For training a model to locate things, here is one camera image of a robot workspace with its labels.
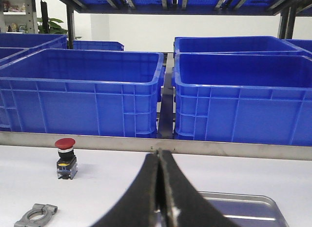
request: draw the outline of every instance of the white workbench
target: white workbench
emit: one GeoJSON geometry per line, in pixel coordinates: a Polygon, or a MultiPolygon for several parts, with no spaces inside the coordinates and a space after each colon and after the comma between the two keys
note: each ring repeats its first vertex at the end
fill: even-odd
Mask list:
{"type": "MultiPolygon", "coordinates": [[[[0,145],[0,227],[34,203],[58,206],[46,227],[88,227],[121,197],[139,171],[144,152],[76,149],[78,173],[58,180],[57,149],[0,145]]],[[[312,223],[312,161],[175,154],[197,190],[265,195],[290,227],[312,223]]]]}

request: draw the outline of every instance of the red push button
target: red push button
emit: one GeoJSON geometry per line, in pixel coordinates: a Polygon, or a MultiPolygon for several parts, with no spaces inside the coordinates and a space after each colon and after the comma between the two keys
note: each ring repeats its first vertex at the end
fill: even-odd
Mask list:
{"type": "Polygon", "coordinates": [[[76,141],[72,138],[62,138],[55,142],[55,147],[61,150],[67,150],[73,147],[76,141]]]}

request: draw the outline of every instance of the silver metal tray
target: silver metal tray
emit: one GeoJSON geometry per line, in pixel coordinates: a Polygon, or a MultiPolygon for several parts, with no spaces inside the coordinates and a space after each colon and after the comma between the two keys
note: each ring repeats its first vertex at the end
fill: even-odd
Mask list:
{"type": "Polygon", "coordinates": [[[276,203],[266,196],[199,193],[241,227],[289,227],[276,203]]]}

